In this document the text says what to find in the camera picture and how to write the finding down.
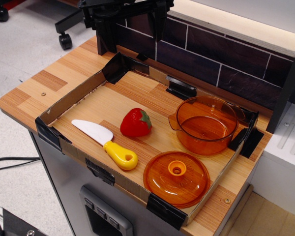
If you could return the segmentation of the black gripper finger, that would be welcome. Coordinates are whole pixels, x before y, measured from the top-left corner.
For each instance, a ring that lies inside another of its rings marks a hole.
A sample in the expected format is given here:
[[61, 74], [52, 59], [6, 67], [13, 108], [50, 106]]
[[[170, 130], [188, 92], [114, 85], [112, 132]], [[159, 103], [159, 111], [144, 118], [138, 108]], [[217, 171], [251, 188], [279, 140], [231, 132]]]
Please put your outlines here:
[[83, 10], [84, 23], [86, 28], [93, 30], [110, 30], [110, 18], [113, 17], [113, 12], [108, 10]]
[[161, 9], [155, 9], [147, 13], [148, 24], [155, 41], [161, 41], [164, 34], [167, 20], [167, 12]]

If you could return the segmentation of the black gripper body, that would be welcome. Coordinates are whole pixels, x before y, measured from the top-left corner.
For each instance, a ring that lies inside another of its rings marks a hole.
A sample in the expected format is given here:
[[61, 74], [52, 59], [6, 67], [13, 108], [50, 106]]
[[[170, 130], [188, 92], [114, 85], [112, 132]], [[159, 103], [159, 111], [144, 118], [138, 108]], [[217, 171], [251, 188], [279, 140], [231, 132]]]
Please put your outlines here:
[[173, 0], [80, 0], [78, 7], [85, 17], [130, 17], [161, 10], [168, 12]]

